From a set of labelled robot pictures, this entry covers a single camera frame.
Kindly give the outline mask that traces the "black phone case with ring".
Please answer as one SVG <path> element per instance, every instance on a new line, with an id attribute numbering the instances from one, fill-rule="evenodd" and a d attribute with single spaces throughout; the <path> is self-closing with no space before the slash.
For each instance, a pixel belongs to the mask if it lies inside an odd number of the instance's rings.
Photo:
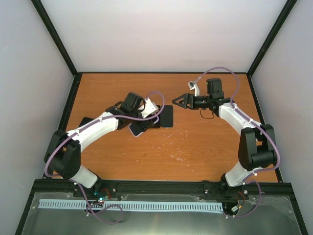
<path id="1" fill-rule="evenodd" d="M 155 129 L 160 128 L 161 127 L 160 121 L 161 121 L 160 115 L 158 115 L 155 118 L 149 120 L 148 121 L 148 124 L 149 124 L 148 128 L 149 129 L 151 129 L 151 128 L 155 128 Z"/>

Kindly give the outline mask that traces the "phone with lilac case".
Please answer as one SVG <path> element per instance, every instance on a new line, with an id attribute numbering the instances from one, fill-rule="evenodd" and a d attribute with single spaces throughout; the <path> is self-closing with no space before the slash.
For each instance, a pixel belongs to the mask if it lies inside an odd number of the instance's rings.
<path id="1" fill-rule="evenodd" d="M 129 125 L 129 130 L 134 137 L 139 137 L 141 134 L 143 134 L 140 125 L 137 123 L 132 123 L 131 125 Z"/>

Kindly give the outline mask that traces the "teal phone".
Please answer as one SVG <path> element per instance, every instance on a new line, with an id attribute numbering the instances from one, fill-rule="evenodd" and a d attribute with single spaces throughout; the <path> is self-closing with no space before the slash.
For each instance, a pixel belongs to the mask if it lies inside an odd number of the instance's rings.
<path id="1" fill-rule="evenodd" d="M 172 105 L 165 105 L 160 114 L 160 126 L 170 128 L 174 125 L 174 109 Z"/>

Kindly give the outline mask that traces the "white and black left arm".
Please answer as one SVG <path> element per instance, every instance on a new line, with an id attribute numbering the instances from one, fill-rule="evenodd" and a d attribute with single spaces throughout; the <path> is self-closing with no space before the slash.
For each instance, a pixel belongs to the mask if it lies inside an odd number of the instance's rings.
<path id="1" fill-rule="evenodd" d="M 149 128 L 157 123 L 163 109 L 163 105 L 157 106 L 149 97 L 128 93 L 125 100 L 107 108 L 88 123 L 67 132 L 57 130 L 51 137 L 44 157 L 45 176 L 60 176 L 84 186 L 89 196 L 98 196 L 102 191 L 101 179 L 82 165 L 82 152 L 104 135 L 130 124 Z"/>

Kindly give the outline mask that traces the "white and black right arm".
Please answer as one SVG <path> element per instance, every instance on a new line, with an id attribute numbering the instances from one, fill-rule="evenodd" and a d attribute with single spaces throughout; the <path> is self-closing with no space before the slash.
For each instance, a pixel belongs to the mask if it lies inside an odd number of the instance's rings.
<path id="1" fill-rule="evenodd" d="M 190 110 L 209 109 L 226 121 L 240 137 L 238 162 L 220 180 L 219 192 L 222 197 L 230 197 L 252 175 L 279 166 L 280 155 L 275 144 L 274 128 L 270 124 L 261 124 L 250 118 L 233 98 L 226 98 L 221 79 L 207 79 L 207 95 L 200 95 L 196 81 L 189 82 L 188 86 L 192 93 L 173 99 L 173 104 Z"/>

